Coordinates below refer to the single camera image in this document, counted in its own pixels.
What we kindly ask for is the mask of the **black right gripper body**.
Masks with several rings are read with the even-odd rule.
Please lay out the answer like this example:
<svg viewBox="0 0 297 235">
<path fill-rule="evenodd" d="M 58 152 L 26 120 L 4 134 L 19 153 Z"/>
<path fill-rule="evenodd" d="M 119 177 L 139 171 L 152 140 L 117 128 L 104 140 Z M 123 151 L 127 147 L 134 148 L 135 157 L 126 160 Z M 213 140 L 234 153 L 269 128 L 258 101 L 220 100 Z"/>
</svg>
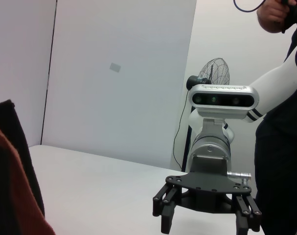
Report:
<svg viewBox="0 0 297 235">
<path fill-rule="evenodd" d="M 250 213 L 245 200 L 251 188 L 227 176 L 190 172 L 165 181 L 178 190 L 173 197 L 177 206 L 207 213 Z"/>
</svg>

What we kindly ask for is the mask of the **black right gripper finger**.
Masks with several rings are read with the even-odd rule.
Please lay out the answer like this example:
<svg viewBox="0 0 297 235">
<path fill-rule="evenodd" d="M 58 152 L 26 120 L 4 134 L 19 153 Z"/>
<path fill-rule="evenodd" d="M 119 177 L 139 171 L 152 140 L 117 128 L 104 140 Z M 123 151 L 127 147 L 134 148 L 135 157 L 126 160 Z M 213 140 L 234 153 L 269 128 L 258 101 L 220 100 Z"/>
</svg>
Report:
<svg viewBox="0 0 297 235">
<path fill-rule="evenodd" d="M 259 232 L 261 230 L 262 212 L 255 199 L 250 194 L 233 194 L 231 202 L 231 210 L 236 215 L 236 234 L 247 235 L 249 230 Z"/>
<path fill-rule="evenodd" d="M 161 233 L 170 234 L 176 206 L 183 207 L 182 184 L 166 183 L 153 197 L 154 217 L 161 217 Z"/>
</svg>

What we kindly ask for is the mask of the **person's bare hand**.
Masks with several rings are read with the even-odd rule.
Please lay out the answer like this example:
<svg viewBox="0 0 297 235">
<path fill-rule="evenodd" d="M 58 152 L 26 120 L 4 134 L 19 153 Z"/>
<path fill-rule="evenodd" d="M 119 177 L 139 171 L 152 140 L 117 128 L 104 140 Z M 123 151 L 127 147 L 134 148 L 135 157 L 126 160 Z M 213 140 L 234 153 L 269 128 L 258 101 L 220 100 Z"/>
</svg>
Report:
<svg viewBox="0 0 297 235">
<path fill-rule="evenodd" d="M 257 10 L 260 26 L 269 33 L 279 33 L 284 27 L 284 21 L 290 9 L 280 0 L 266 0 Z"/>
</svg>

